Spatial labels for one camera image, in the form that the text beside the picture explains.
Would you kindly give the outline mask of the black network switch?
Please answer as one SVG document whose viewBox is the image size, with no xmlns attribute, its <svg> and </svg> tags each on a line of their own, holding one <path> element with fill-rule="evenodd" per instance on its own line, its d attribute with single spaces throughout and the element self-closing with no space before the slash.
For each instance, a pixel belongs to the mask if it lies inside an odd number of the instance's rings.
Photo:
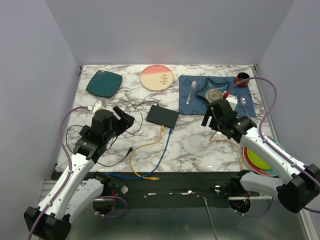
<svg viewBox="0 0 320 240">
<path fill-rule="evenodd" d="M 158 105 L 152 105 L 146 117 L 146 121 L 174 129 L 178 117 L 179 113 L 177 111 L 160 107 Z"/>
</svg>

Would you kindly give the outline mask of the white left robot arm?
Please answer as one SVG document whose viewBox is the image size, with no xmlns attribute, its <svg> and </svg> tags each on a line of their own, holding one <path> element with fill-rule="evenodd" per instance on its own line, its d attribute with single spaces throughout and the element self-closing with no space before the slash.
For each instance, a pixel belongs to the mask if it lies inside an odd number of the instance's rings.
<svg viewBox="0 0 320 240">
<path fill-rule="evenodd" d="M 43 240 L 67 238 L 73 220 L 96 197 L 107 197 L 111 183 L 106 177 L 92 177 L 88 185 L 80 187 L 82 180 L 107 150 L 110 140 L 129 129 L 135 119 L 118 106 L 112 111 L 99 109 L 80 131 L 72 155 L 67 156 L 68 166 L 47 196 L 37 205 L 28 207 L 24 220 L 29 234 Z"/>
</svg>

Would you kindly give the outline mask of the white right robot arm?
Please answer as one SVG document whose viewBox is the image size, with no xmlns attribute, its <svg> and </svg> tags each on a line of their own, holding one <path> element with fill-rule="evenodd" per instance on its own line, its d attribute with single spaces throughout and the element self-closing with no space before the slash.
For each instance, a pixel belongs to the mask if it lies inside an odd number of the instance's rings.
<svg viewBox="0 0 320 240">
<path fill-rule="evenodd" d="M 261 193 L 279 200 L 292 213 L 300 212 L 320 194 L 320 169 L 292 157 L 264 135 L 250 118 L 237 114 L 228 100 L 222 98 L 208 106 L 201 124 L 252 150 L 278 177 L 244 170 L 234 177 L 230 191 L 236 196 L 245 192 Z"/>
</svg>

